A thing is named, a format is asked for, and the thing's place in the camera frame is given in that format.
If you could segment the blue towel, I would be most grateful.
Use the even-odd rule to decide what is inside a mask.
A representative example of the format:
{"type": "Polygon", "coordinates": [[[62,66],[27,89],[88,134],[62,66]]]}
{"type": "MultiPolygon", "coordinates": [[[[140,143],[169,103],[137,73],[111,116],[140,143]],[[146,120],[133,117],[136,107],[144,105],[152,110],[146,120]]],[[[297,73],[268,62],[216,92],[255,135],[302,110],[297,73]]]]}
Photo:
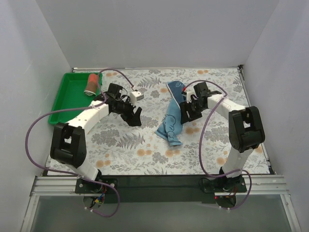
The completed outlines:
{"type": "Polygon", "coordinates": [[[185,85],[181,81],[172,81],[167,83],[167,87],[171,94],[171,101],[163,122],[155,131],[155,134],[165,139],[169,146],[179,146],[182,145],[182,142],[179,141],[177,136],[181,134],[183,130],[180,103],[186,100],[185,96],[182,94],[185,85]]]}

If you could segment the orange brown bear towel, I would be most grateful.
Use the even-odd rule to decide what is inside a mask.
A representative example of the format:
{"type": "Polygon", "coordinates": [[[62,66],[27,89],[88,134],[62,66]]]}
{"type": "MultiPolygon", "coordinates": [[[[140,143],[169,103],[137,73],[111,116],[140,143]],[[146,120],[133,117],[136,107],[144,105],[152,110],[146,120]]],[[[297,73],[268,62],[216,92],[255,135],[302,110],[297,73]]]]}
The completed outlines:
{"type": "Polygon", "coordinates": [[[87,85],[84,90],[84,94],[87,96],[95,96],[98,90],[98,75],[95,73],[91,73],[88,76],[87,85]]]}

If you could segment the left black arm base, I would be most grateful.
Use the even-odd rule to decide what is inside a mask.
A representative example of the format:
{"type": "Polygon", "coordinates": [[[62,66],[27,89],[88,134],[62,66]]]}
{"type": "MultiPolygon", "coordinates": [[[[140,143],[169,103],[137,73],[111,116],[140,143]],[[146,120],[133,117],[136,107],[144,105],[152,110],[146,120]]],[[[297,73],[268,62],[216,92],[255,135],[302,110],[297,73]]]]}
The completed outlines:
{"type": "MultiPolygon", "coordinates": [[[[118,185],[118,180],[115,178],[103,178],[99,180],[102,183],[105,183],[107,185],[113,186],[115,189],[118,185]]],[[[114,190],[112,190],[110,187],[101,185],[101,184],[95,184],[93,182],[85,181],[83,179],[77,179],[76,186],[75,186],[75,193],[77,194],[99,194],[99,193],[107,193],[107,194],[114,194],[114,190]]]]}

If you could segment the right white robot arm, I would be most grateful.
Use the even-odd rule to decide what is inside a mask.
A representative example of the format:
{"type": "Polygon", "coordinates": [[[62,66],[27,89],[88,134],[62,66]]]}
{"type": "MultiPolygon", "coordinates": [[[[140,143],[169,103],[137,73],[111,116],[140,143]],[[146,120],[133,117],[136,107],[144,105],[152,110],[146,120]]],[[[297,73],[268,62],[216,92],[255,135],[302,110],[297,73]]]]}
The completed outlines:
{"type": "Polygon", "coordinates": [[[228,137],[231,149],[227,161],[220,168],[218,175],[206,173],[214,178],[221,188],[232,188],[240,183],[244,165],[253,152],[265,141],[265,132],[257,107],[245,107],[227,98],[227,92],[221,87],[211,91],[206,80],[193,81],[194,91],[184,87],[182,95],[186,100],[179,104],[181,124],[202,117],[202,112],[210,109],[228,121],[228,137]]]}

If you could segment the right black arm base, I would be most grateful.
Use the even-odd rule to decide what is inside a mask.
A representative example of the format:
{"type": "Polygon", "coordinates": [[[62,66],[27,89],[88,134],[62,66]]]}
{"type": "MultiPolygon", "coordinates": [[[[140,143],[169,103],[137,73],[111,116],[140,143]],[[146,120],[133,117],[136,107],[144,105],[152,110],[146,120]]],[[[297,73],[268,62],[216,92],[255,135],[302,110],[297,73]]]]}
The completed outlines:
{"type": "Polygon", "coordinates": [[[245,193],[247,192],[244,178],[240,175],[234,178],[219,177],[219,178],[201,178],[198,182],[200,188],[205,193],[215,192],[231,192],[245,193]]]}

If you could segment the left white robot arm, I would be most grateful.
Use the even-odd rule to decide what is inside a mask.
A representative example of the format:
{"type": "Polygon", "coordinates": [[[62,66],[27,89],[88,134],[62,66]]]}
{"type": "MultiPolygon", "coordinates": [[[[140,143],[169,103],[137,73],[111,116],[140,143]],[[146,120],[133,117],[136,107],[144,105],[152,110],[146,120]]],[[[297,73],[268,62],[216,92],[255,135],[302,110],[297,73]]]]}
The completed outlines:
{"type": "Polygon", "coordinates": [[[77,175],[92,181],[99,177],[99,170],[87,157],[86,134],[101,119],[110,113],[121,116],[129,126],[141,126],[142,109],[136,103],[144,98],[138,90],[122,94],[124,88],[110,84],[108,91],[97,95],[89,107],[66,123],[57,123],[54,127],[50,157],[71,168],[77,175]]]}

